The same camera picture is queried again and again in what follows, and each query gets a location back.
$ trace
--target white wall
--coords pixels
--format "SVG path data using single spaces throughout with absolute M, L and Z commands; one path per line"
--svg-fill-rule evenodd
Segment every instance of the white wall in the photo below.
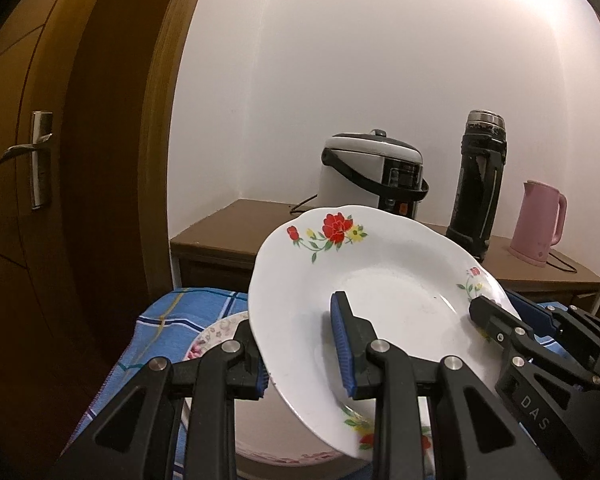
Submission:
M 583 0 L 200 0 L 174 102 L 170 233 L 238 195 L 302 200 L 324 139 L 372 127 L 421 149 L 419 219 L 445 224 L 466 114 L 490 108 L 509 139 L 494 234 L 512 234 L 522 183 L 542 180 L 570 201 L 559 248 L 600 274 L 592 106 L 600 117 L 600 25 Z

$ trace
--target silver screw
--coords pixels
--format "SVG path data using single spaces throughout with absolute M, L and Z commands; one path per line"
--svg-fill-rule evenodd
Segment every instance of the silver screw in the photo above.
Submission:
M 229 341 L 222 343 L 220 348 L 223 352 L 235 354 L 240 349 L 240 342 L 236 341 L 235 339 L 229 339 Z
M 371 342 L 371 348 L 373 350 L 375 350 L 376 352 L 380 352 L 381 354 L 383 354 L 389 348 L 391 348 L 391 345 L 389 345 L 389 343 L 387 341 L 385 341 L 384 339 L 374 339 Z
M 455 355 L 449 355 L 445 357 L 445 366 L 449 368 L 449 370 L 459 370 L 462 368 L 462 359 Z
M 154 357 L 149 361 L 149 368 L 154 372 L 159 372 L 167 367 L 167 359 L 164 357 Z

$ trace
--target door handle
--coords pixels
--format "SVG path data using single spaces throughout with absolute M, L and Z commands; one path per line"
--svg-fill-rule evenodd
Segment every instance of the door handle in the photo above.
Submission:
M 0 164 L 17 156 L 30 155 L 31 208 L 51 202 L 51 124 L 52 112 L 31 113 L 31 143 L 11 146 L 0 157 Z

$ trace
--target wooden table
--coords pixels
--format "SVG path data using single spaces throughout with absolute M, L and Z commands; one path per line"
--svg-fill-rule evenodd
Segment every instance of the wooden table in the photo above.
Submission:
M 216 286 L 247 292 L 255 257 L 269 234 L 293 218 L 291 205 L 237 200 L 196 222 L 171 240 L 183 286 Z M 446 226 L 427 224 L 444 234 Z M 600 294 L 600 277 L 558 251 L 578 271 L 536 267 L 507 251 L 510 239 L 492 236 L 482 265 L 504 288 L 534 301 L 560 301 L 591 311 Z

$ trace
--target thermos cap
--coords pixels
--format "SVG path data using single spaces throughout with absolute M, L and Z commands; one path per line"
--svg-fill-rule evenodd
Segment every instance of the thermos cap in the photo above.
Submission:
M 469 116 L 466 118 L 467 123 L 473 123 L 480 121 L 481 123 L 494 124 L 504 130 L 504 119 L 502 116 L 490 112 L 489 110 L 471 110 Z

